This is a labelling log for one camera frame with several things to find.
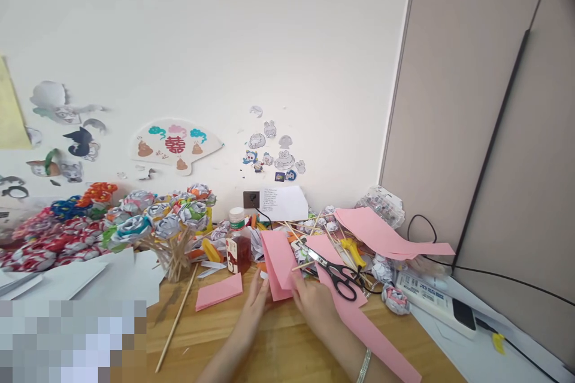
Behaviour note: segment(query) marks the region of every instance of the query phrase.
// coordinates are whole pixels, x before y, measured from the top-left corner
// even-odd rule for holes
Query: wooden desk
[[[150,307],[147,314],[147,381],[191,383],[196,379],[232,332],[254,273],[252,267],[244,275],[242,295],[197,313],[198,289],[228,277],[229,272],[222,269],[194,280],[162,369],[155,374],[189,282],[187,279],[169,284],[164,280],[160,302]],[[465,382],[415,317],[393,314],[375,295],[362,310],[419,371],[423,382]],[[307,327],[293,300],[288,299],[274,303],[264,314],[255,343],[238,370],[236,381],[348,383],[349,380]]]

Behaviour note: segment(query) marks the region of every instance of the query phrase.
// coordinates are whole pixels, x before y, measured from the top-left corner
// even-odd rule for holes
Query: silver bangle
[[[367,373],[367,367],[370,365],[370,359],[371,359],[371,350],[367,349],[367,351],[365,352],[364,364],[361,366],[361,370],[359,370],[358,383],[364,383],[365,374]]]

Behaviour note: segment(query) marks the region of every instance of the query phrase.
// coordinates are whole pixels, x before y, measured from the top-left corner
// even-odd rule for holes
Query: white device
[[[428,312],[437,320],[469,339],[476,334],[473,310],[466,304],[437,291],[413,274],[400,271],[395,286],[407,296],[407,300]]]

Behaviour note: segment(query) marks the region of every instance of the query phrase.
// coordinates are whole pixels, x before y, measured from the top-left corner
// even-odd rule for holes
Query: yellow clip
[[[505,356],[505,350],[503,349],[503,340],[505,337],[501,334],[493,332],[493,337],[491,339],[493,341],[493,347],[495,347],[495,350],[497,350],[499,354]]]

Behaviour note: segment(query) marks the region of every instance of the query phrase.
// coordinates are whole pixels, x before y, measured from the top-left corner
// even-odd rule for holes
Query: power socket
[[[244,191],[244,208],[259,208],[259,191]]]

